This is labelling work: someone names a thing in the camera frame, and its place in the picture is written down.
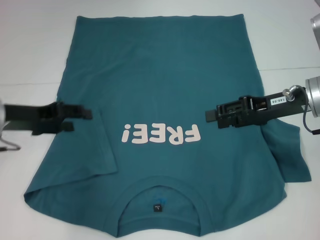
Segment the sticker label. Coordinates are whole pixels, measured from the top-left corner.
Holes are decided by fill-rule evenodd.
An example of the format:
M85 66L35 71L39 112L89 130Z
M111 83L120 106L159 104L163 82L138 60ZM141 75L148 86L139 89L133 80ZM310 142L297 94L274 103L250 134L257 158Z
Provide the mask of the sticker label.
M272 105L277 105L277 104L286 103L286 102L287 102L287 99L286 99L285 96L281 96L281 97L277 97L277 98L270 99L270 101L271 101L271 106L272 106Z

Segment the t-shirt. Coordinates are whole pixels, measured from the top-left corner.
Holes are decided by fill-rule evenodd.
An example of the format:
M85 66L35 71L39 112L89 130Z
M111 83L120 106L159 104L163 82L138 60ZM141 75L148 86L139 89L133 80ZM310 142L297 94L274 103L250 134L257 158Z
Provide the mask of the t-shirt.
M93 120L56 135L24 199L115 237L249 221L286 197L285 182L311 177L298 127L206 122L246 95L264 91L243 15L79 16L57 99Z

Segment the folded t-shirt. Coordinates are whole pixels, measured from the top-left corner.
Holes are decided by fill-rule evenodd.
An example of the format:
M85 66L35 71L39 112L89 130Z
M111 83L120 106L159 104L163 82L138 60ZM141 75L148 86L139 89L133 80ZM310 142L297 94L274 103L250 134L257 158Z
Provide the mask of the folded t-shirt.
M285 182L311 177L298 127L206 122L245 95L264 91L243 15L80 16L57 99L93 120L56 135L25 201L115 237L249 221L286 197Z

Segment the white table surface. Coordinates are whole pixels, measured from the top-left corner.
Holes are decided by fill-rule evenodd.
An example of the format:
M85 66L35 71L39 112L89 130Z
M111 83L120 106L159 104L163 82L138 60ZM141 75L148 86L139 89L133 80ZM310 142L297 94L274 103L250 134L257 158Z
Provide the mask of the white table surface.
M244 14L266 94L320 76L320 51L310 18L313 0L0 0L0 98L5 103L45 105L55 100L76 17L232 16ZM301 127L302 154L312 182L286 184L287 198L271 211L204 240L319 240L320 136L302 116L283 117ZM311 129L320 119L307 117ZM52 135L4 132L18 152L0 153L1 240L106 240L107 233L76 226L30 209L23 193L48 150ZM167 230L145 230L126 240L193 240Z

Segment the cable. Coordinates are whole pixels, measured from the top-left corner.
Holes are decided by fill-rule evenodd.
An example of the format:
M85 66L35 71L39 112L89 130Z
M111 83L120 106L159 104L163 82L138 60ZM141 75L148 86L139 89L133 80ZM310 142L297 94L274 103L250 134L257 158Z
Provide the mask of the cable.
M15 143L7 141L7 140L4 140L2 138L2 134L0 134L0 142L14 147L14 148L0 147L0 152L3 152L3 151L19 151L21 149L21 147L18 144L15 144Z
M308 107L309 107L309 98L308 98L307 92L306 92L306 90L305 90L302 86L300 86L300 85L295 85L295 86L303 92L304 99L305 99L305 106L304 106L304 111L303 111L303 125L304 125L305 129L306 129L309 133L312 133L313 135L315 135L315 131L312 131L312 130L307 126L307 123L306 123L306 115L307 115L307 111L308 111Z

